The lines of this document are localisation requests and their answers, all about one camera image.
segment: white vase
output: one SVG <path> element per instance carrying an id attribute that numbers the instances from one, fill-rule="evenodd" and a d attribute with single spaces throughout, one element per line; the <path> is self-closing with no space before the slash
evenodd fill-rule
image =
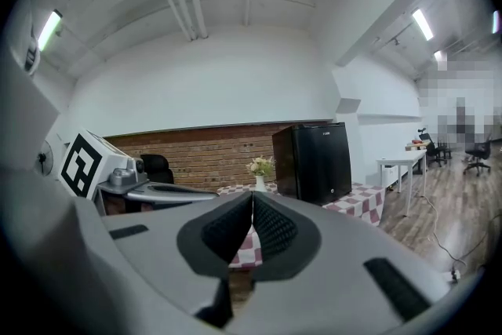
<path id="1" fill-rule="evenodd" d="M 256 178 L 256 186 L 254 191 L 267 191 L 265 187 L 264 177 L 263 176 L 255 176 Z"/>

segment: fluorescent light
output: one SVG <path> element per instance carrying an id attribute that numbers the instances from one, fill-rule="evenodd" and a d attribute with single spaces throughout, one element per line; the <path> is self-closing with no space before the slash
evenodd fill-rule
<path id="1" fill-rule="evenodd" d="M 431 28 L 429 27 L 429 24 L 427 24 L 427 20 L 425 20 L 425 16 L 422 13 L 422 10 L 418 9 L 415 13 L 412 14 L 413 18 L 417 22 L 418 26 L 424 33 L 425 39 L 429 40 L 434 37 L 432 34 Z"/>
<path id="2" fill-rule="evenodd" d="M 500 30 L 500 14 L 498 10 L 493 12 L 492 34 L 496 34 Z"/>
<path id="3" fill-rule="evenodd" d="M 44 29 L 42 33 L 38 37 L 38 48 L 40 52 L 44 50 L 45 45 L 49 41 L 50 36 L 53 34 L 54 30 L 57 27 L 57 24 L 61 21 L 61 13 L 57 10 L 54 10 L 51 14 L 47 22 L 45 23 Z"/>

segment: red and white tablecloth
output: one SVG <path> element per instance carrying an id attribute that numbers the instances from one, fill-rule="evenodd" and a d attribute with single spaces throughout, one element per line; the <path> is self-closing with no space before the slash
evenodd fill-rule
<path id="1" fill-rule="evenodd" d="M 278 194 L 277 184 L 267 183 L 265 187 L 268 191 Z M 218 194 L 225 195 L 252 190 L 254 190 L 254 184 L 240 184 L 219 188 Z M 384 198 L 384 188 L 352 183 L 352 191 L 348 195 L 335 202 L 325 204 L 322 208 L 346 213 L 353 217 L 360 217 L 362 220 L 378 226 L 382 217 L 382 211 L 384 210 Z M 262 262 L 260 240 L 254 230 L 254 226 L 251 225 L 248 235 L 230 264 L 230 268 L 253 268 L 261 265 Z"/>

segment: red brick wall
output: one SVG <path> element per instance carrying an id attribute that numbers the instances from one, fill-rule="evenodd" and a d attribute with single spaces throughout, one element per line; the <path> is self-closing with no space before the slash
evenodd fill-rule
<path id="1" fill-rule="evenodd" d="M 176 130 L 108 137 L 107 140 L 133 157 L 164 155 L 176 184 L 216 190 L 232 184 L 254 183 L 246 164 L 251 158 L 273 156 L 272 134 L 292 124 Z M 265 178 L 267 182 L 274 180 L 275 171 Z"/>

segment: black fridge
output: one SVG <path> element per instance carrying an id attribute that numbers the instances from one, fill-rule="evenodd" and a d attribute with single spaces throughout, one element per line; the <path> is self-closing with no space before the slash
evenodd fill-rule
<path id="1" fill-rule="evenodd" d="M 278 192 L 314 204 L 352 189 L 345 123 L 291 126 L 272 136 Z"/>

